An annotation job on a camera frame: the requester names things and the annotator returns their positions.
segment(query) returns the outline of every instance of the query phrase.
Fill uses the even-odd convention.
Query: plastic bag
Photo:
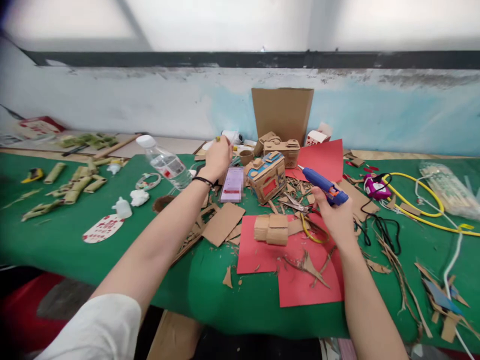
[[[480,204],[447,166],[425,161],[420,164],[420,173],[430,176],[426,181],[447,213],[480,221]]]

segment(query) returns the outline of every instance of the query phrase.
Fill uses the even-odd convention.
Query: black bracelet
[[[192,179],[192,181],[193,181],[193,180],[200,180],[200,181],[204,182],[205,184],[207,184],[207,185],[210,187],[210,189],[212,189],[212,188],[214,187],[214,183],[211,182],[210,180],[207,180],[207,179],[204,178],[204,177],[195,176],[195,177]]]

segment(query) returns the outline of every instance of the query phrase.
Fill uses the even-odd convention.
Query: bottle cap
[[[142,135],[136,138],[136,143],[140,145],[142,148],[151,148],[157,145],[157,142],[153,137],[150,135]]]

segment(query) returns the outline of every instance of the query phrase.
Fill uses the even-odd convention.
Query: forearm
[[[192,181],[142,231],[91,297],[125,294],[137,300],[144,315],[191,231],[209,190],[206,183]]]
[[[345,314],[356,354],[362,359],[408,359],[400,334],[356,244],[339,247]]]

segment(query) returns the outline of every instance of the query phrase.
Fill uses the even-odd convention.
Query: black cable
[[[367,234],[367,231],[368,231],[368,224],[367,224],[367,220],[372,217],[375,219],[374,221],[374,224],[377,226],[378,228],[378,232],[381,234],[381,236],[385,239],[385,241],[387,242],[388,246],[390,246],[391,250],[393,251],[393,253],[395,255],[400,255],[402,253],[402,246],[400,245],[400,224],[398,221],[394,220],[394,219],[386,219],[382,216],[378,216],[374,213],[371,213],[371,212],[367,212],[364,210],[364,207],[366,207],[368,204],[370,204],[374,198],[373,198],[373,194],[375,194],[376,192],[380,191],[380,190],[383,190],[387,187],[388,184],[390,184],[392,182],[392,175],[388,172],[386,173],[383,173],[383,174],[380,174],[376,177],[373,178],[373,181],[375,182],[378,182],[378,181],[381,181],[382,178],[384,176],[390,176],[390,181],[389,182],[385,182],[385,185],[383,185],[383,187],[380,187],[378,188],[377,190],[375,190],[374,192],[371,193],[372,197],[370,198],[370,200],[365,203],[361,208],[360,210],[366,214],[366,218],[365,218],[365,228],[362,228],[360,226],[360,230],[361,232],[363,233],[363,241],[365,242],[365,245],[366,246],[371,246],[372,245],[372,241],[370,240],[370,237],[369,235]],[[395,243],[396,243],[396,246],[394,245],[394,242],[392,240],[392,237],[390,236],[390,233],[389,233],[389,229],[387,227],[387,222],[393,222],[396,224],[396,236],[395,236]]]

